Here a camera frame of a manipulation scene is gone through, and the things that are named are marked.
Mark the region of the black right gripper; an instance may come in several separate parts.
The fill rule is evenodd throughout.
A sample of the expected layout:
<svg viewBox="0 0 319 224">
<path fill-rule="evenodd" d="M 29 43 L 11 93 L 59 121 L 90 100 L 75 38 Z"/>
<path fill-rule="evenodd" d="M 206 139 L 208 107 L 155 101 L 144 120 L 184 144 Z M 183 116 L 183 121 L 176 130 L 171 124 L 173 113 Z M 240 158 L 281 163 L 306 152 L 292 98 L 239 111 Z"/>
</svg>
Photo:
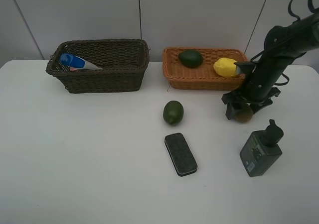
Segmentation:
<svg viewBox="0 0 319 224">
<path fill-rule="evenodd" d="M 228 120 L 241 111 L 241 103 L 249 104 L 253 114 L 256 114 L 272 105 L 271 98 L 280 94 L 274 85 L 281 76 L 281 53 L 266 52 L 259 61 L 251 62 L 256 64 L 254 71 L 245 75 L 240 87 L 222 96 L 222 101 L 227 105 L 225 115 Z"/>
</svg>

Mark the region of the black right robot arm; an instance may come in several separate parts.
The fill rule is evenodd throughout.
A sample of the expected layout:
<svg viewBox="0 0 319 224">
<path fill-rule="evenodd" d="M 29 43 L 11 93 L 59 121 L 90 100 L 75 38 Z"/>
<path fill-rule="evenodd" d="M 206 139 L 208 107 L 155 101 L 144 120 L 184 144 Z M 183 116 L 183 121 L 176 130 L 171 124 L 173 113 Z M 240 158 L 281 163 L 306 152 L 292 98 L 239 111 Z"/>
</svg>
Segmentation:
<svg viewBox="0 0 319 224">
<path fill-rule="evenodd" d="M 252 113 L 270 106 L 272 97 L 280 94 L 277 80 L 284 70 L 307 52 L 319 47 L 319 10 L 308 0 L 311 15 L 300 18 L 288 8 L 290 16 L 296 20 L 287 27 L 274 26 L 264 41 L 264 50 L 250 61 L 237 62 L 236 70 L 245 74 L 242 84 L 222 96 L 227 106 L 226 117 L 234 119 L 245 106 Z"/>
</svg>

